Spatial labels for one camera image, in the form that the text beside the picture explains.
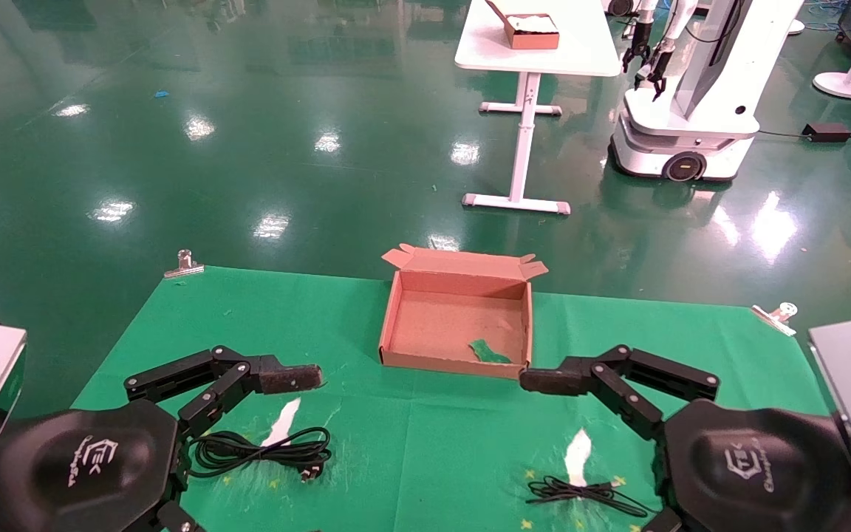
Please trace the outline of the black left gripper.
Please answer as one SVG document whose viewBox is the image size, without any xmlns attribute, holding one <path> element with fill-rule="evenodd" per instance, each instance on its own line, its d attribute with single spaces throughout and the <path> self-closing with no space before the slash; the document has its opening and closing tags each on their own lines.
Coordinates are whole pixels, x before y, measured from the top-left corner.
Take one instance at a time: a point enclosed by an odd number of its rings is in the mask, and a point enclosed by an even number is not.
<svg viewBox="0 0 851 532">
<path fill-rule="evenodd" d="M 0 531 L 200 531 L 181 445 L 147 400 L 23 422 L 0 440 Z"/>
</svg>

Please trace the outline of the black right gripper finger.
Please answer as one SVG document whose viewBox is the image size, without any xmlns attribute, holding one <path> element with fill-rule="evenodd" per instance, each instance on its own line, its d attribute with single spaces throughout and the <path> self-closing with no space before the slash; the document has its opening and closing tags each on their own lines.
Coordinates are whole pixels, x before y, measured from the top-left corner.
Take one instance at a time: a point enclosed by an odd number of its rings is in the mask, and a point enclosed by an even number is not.
<svg viewBox="0 0 851 532">
<path fill-rule="evenodd" d="M 550 396 L 596 397 L 645 440 L 658 439 L 662 412 L 630 383 L 686 402 L 716 400 L 720 380 L 713 374 L 638 348 L 616 346 L 600 356 L 568 356 L 556 368 L 524 368 L 520 387 Z"/>
</svg>

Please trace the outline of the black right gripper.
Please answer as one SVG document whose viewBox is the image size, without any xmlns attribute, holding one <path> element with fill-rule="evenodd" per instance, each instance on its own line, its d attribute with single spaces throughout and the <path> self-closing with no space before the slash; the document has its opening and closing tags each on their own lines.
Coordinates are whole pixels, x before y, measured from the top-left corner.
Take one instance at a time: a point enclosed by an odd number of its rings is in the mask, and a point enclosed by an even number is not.
<svg viewBox="0 0 851 532">
<path fill-rule="evenodd" d="M 667 506 L 643 532 L 830 531 L 851 461 L 829 417 L 690 402 L 662 430 Z"/>
</svg>

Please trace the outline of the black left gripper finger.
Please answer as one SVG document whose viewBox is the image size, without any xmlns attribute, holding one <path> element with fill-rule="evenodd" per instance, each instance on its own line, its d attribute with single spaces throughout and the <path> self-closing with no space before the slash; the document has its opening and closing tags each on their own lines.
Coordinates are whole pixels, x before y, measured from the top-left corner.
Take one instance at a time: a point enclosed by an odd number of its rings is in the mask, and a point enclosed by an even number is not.
<svg viewBox="0 0 851 532">
<path fill-rule="evenodd" d="M 321 384 L 317 364 L 285 366 L 273 355 L 245 356 L 226 346 L 169 361 L 124 381 L 130 401 L 159 403 L 199 389 L 178 411 L 180 434 L 191 438 L 201 437 L 249 394 L 300 392 Z"/>
</svg>

